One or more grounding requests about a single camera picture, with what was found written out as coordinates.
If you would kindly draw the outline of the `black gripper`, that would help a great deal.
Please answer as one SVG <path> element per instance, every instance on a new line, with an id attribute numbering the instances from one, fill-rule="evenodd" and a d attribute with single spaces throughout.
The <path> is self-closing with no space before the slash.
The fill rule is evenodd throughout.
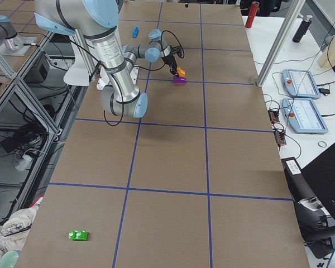
<path id="1" fill-rule="evenodd" d="M 179 75 L 177 71 L 177 66 L 175 66 L 175 58 L 172 52 L 169 55 L 163 56 L 162 60 L 164 64 L 169 66 L 169 70 L 172 75 Z"/>

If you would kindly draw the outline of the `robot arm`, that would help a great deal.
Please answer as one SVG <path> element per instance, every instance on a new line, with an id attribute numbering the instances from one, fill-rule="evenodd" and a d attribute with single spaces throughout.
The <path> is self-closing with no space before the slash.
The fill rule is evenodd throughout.
<path id="1" fill-rule="evenodd" d="M 117 28 L 119 7 L 116 1 L 35 1 L 35 19 L 40 28 L 57 34 L 73 36 L 81 31 L 92 42 L 102 64 L 101 74 L 109 79 L 101 94 L 104 111 L 141 118 L 146 113 L 148 97 L 131 78 L 136 60 L 154 63 L 162 59 L 174 80 L 185 80 L 174 57 L 184 53 L 181 46 L 170 46 L 158 29 L 149 33 L 147 45 L 122 46 Z"/>

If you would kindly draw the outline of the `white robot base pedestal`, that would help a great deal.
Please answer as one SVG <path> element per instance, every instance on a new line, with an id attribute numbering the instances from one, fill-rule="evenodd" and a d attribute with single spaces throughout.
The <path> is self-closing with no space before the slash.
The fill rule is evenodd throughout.
<path id="1" fill-rule="evenodd" d="M 112 73 L 112 70 L 106 70 L 104 67 L 101 67 L 99 75 L 100 78 L 97 83 L 98 90 L 103 90 L 108 84 L 118 93 L 119 90 L 121 90 L 123 95 L 128 95 L 135 90 L 135 85 L 126 66 L 116 73 Z"/>

